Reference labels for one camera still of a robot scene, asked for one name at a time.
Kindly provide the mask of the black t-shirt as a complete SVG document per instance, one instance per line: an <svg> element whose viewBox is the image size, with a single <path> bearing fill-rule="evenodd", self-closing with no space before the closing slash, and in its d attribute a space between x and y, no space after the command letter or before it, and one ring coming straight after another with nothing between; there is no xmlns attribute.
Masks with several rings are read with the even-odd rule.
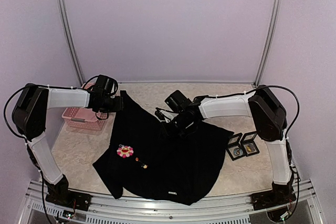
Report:
<svg viewBox="0 0 336 224"><path fill-rule="evenodd" d="M125 190L154 200L191 205L215 185L224 164L232 131L201 122L195 133L167 136L162 123L125 91L124 108L116 113L108 149L93 167L114 198ZM128 158L117 155L119 145L133 148ZM143 169L135 158L148 165Z"/></svg>

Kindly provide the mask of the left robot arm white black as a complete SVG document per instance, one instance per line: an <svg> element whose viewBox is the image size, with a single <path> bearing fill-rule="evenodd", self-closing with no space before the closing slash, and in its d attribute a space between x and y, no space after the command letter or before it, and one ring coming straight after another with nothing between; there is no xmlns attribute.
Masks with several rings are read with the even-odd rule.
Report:
<svg viewBox="0 0 336 224"><path fill-rule="evenodd" d="M94 79L94 85L87 89L28 83L15 92L19 95L12 112L16 129L11 132L24 140L33 165L47 185L48 202L70 206L76 201L75 194L69 190L68 180L59 169L46 140L48 110L84 108L95 113L112 113L123 108L122 98L116 95L117 81L101 74Z"/></svg>

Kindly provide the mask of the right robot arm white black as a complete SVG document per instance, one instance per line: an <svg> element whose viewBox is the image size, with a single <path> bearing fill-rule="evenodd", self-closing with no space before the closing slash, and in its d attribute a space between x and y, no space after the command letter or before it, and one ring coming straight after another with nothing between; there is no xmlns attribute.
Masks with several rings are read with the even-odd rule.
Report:
<svg viewBox="0 0 336 224"><path fill-rule="evenodd" d="M254 210L287 204L298 199L292 183L295 172L288 142L287 112L271 86L259 86L243 93L229 95L200 95L188 99L174 91L165 103L169 110L157 108L155 115L163 122L169 135L184 135L190 126L200 121L227 116L246 116L253 119L256 134L266 142L272 165L272 189L251 195Z"/></svg>

